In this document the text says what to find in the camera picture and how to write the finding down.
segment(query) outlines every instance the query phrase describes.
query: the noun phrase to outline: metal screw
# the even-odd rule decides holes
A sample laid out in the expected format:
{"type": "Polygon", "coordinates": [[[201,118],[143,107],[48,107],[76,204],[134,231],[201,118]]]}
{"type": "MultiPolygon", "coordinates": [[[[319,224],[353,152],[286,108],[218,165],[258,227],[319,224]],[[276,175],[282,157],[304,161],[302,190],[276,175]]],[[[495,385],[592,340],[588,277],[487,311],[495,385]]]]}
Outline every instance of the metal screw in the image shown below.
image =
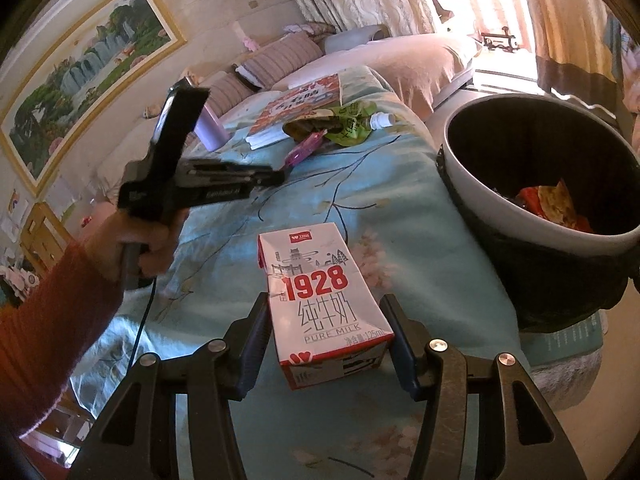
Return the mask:
{"type": "Polygon", "coordinates": [[[498,361],[500,361],[505,366],[513,366],[516,364],[516,358],[511,354],[500,354],[498,356],[498,361]]]}
{"type": "Polygon", "coordinates": [[[207,345],[207,348],[209,349],[210,352],[213,352],[213,353],[222,352],[226,348],[225,340],[214,339],[213,341],[209,342],[209,344],[207,345]]]}
{"type": "Polygon", "coordinates": [[[447,342],[443,341],[442,339],[432,339],[431,341],[429,341],[429,346],[434,352],[444,352],[447,348],[449,348],[447,342]]]}
{"type": "Polygon", "coordinates": [[[140,364],[143,366],[151,366],[156,364],[156,356],[153,354],[144,354],[140,358],[140,364]]]}

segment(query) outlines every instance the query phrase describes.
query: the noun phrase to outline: red wrapper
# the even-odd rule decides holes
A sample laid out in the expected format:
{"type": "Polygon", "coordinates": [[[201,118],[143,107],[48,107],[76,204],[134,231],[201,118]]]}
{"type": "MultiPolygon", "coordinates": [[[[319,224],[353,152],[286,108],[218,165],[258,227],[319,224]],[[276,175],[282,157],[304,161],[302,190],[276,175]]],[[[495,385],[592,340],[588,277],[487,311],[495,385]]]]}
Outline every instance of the red wrapper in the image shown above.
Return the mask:
{"type": "Polygon", "coordinates": [[[525,187],[520,190],[518,197],[524,202],[527,211],[540,218],[575,231],[593,234],[589,220],[575,212],[569,191],[562,180],[556,187],[525,187]],[[540,200],[541,195],[545,199],[544,205],[540,200]],[[551,208],[549,215],[553,218],[545,213],[545,207],[548,210],[551,208]]]}

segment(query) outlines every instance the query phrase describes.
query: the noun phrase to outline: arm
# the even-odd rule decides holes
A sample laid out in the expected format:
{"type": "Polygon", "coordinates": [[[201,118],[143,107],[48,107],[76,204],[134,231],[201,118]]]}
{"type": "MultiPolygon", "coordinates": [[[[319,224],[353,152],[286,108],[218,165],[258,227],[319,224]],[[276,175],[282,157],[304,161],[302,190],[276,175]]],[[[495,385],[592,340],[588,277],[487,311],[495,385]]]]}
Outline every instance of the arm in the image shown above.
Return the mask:
{"type": "Polygon", "coordinates": [[[72,243],[22,306],[0,323],[0,406],[17,434],[37,425],[60,398],[84,352],[122,302],[72,243]]]}
{"type": "Polygon", "coordinates": [[[170,266],[186,220],[167,228],[117,212],[84,246],[71,242],[58,264],[22,306],[0,322],[0,412],[17,435],[47,416],[87,349],[122,302],[124,243],[148,244],[140,256],[147,276],[170,266]]]}

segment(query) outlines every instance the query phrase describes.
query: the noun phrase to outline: red logo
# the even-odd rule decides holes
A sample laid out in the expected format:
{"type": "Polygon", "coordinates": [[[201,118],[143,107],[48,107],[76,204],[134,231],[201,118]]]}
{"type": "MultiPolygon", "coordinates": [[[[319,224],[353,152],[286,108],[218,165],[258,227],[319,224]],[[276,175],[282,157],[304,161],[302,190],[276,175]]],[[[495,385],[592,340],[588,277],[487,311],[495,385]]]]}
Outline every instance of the red logo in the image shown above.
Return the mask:
{"type": "Polygon", "coordinates": [[[289,240],[291,240],[292,244],[304,242],[305,240],[311,240],[311,233],[309,231],[304,231],[303,233],[295,233],[289,235],[289,240]]]}

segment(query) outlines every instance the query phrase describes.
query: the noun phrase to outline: black cable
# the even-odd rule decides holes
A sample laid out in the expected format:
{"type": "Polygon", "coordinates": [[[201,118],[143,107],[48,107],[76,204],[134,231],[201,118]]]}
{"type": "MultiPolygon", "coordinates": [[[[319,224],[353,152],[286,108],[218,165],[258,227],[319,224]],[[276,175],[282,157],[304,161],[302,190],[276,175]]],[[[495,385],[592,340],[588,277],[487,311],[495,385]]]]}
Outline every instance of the black cable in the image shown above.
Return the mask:
{"type": "Polygon", "coordinates": [[[140,328],[138,329],[138,334],[136,335],[136,341],[135,343],[133,343],[133,350],[131,351],[131,357],[129,358],[129,366],[127,366],[127,372],[131,370],[133,363],[136,361],[136,352],[138,351],[138,345],[140,344],[140,337],[142,336],[142,331],[145,328],[146,318],[149,315],[149,311],[151,310],[151,304],[154,302],[154,297],[156,296],[157,280],[157,278],[154,278],[153,285],[151,286],[151,296],[149,296],[149,302],[146,304],[145,313],[142,315],[140,328]]]}

